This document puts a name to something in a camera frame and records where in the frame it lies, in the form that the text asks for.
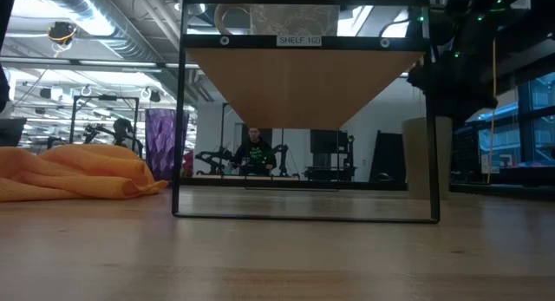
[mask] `orange cloth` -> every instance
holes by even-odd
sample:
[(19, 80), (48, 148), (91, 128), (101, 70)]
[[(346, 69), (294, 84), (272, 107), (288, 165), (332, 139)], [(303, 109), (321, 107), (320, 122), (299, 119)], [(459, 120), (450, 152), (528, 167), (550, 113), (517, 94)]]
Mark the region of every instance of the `orange cloth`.
[(147, 164), (113, 145), (64, 145), (40, 155), (0, 147), (0, 202), (79, 198), (129, 199), (155, 194)]

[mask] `ceiling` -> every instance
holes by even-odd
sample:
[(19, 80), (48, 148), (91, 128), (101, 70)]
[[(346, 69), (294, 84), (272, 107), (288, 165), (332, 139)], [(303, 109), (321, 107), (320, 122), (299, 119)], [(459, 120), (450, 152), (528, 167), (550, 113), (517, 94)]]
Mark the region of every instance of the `ceiling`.
[[(172, 27), (180, 26), (179, 0), (146, 0), (148, 4), (161, 4), (169, 15), (171, 22), (166, 20), (160, 10), (149, 11), (144, 0), (107, 0), (112, 11), (120, 12), (128, 28), (138, 32), (140, 42), (144, 42), (154, 53), (156, 62), (178, 62), (178, 49)], [(387, 23), (402, 20), (403, 8), (374, 7), (369, 15), (360, 22), (355, 36), (373, 36)], [(213, 8), (207, 8), (201, 16), (191, 16), (189, 33), (216, 34), (213, 27)], [(249, 16), (240, 10), (230, 11), (225, 17), (225, 23), (233, 33), (249, 33)], [(55, 22), (72, 23), (81, 27), (75, 16), (52, 1), (45, 0), (16, 0), (8, 34), (1, 56), (40, 57), (76, 60), (106, 60), (122, 61), (122, 56), (108, 47), (106, 41), (111, 36), (95, 36), (85, 29), (78, 28), (70, 45), (53, 43), (47, 32)], [(392, 37), (401, 33), (403, 28), (393, 26)], [(86, 68), (83, 66), (48, 66), (46, 63), (17, 64), (3, 62), (4, 72), (9, 74), (12, 89), (11, 98), (15, 106), (11, 109), (12, 116), (22, 116), (29, 119), (22, 138), (23, 147), (35, 150), (45, 148), (45, 140), (49, 136), (69, 139), (73, 97), (86, 94), (88, 96), (117, 95), (119, 97), (135, 97), (140, 99), (137, 136), (144, 143), (145, 111), (149, 108), (175, 108), (177, 92), (172, 89), (177, 82), (175, 69), (147, 70), (107, 66), (106, 68)], [(158, 73), (169, 74), (175, 79), (174, 83), (161, 80)], [(41, 97), (41, 90), (49, 89), (50, 98)], [(160, 93), (160, 101), (152, 102), (149, 96)], [(206, 78), (202, 70), (190, 71), (187, 75), (186, 111), (191, 116), (186, 146), (194, 147), (196, 141), (196, 111), (199, 103), (223, 102), (225, 99), (215, 88), (210, 79)], [(91, 100), (87, 105), (79, 102), (81, 109), (76, 114), (75, 137), (79, 142), (82, 131), (88, 124), (104, 124), (111, 129), (112, 121), (117, 118), (127, 118), (133, 121), (134, 108), (128, 100), (98, 101)], [(110, 143), (111, 136), (99, 134), (97, 142)]]

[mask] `wooden floor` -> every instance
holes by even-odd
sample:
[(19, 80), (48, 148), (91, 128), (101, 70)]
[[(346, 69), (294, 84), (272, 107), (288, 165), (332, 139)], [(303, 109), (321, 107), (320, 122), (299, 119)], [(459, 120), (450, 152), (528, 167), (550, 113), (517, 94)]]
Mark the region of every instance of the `wooden floor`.
[[(195, 188), (181, 205), (226, 194), (298, 197)], [(555, 300), (555, 203), (458, 194), (437, 226), (174, 219), (169, 205), (168, 193), (0, 204), (0, 300)]]

